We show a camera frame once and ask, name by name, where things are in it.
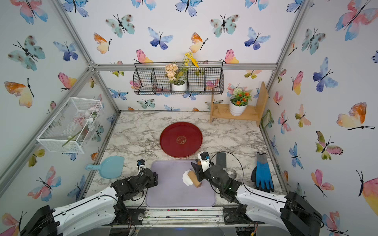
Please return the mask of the white dough piece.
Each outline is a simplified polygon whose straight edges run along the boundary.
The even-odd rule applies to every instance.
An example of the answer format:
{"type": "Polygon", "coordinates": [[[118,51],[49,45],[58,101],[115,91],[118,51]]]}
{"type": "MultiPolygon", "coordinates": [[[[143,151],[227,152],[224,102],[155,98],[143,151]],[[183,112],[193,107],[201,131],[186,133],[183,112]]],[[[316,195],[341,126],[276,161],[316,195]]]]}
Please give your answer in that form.
{"type": "Polygon", "coordinates": [[[190,173],[190,170],[187,170],[183,173],[183,176],[182,176],[183,183],[186,186],[191,186],[191,185],[194,184],[193,181],[191,180],[190,176],[189,176],[189,173],[190,173]]]}

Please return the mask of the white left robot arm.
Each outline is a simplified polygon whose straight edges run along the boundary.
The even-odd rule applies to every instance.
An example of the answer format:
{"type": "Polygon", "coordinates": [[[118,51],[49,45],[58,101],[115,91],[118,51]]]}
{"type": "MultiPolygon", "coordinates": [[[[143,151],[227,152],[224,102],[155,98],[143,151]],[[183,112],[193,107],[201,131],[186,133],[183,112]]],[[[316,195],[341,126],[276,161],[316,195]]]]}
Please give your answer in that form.
{"type": "Polygon", "coordinates": [[[117,217],[129,221],[134,210],[125,201],[139,192],[157,186],[158,175],[148,168],[113,182],[109,187],[70,205],[38,209],[26,226],[23,236],[78,236],[84,232],[111,224],[117,217]]]}

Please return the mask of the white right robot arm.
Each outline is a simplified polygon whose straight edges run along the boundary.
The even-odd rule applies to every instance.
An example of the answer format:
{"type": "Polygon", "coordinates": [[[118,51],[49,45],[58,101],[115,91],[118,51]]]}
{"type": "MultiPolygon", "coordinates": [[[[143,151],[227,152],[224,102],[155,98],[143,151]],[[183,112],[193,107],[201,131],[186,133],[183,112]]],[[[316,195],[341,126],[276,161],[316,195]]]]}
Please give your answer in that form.
{"type": "Polygon", "coordinates": [[[203,170],[202,165],[191,163],[199,182],[206,180],[218,189],[221,198],[237,203],[242,214],[253,222],[262,222],[281,228],[292,236],[318,236],[324,226],[319,212],[301,195],[289,192],[275,195],[244,186],[229,177],[220,165],[203,170]]]}

